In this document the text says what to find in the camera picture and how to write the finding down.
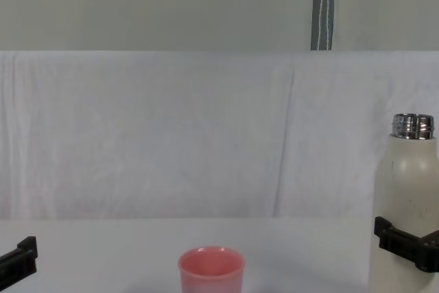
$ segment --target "white cloth backdrop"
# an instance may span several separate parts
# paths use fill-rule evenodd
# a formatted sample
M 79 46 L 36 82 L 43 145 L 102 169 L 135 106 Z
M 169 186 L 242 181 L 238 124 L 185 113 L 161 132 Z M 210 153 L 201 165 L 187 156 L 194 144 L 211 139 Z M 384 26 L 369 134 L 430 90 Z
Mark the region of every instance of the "white cloth backdrop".
M 438 53 L 0 54 L 0 217 L 368 217 Z

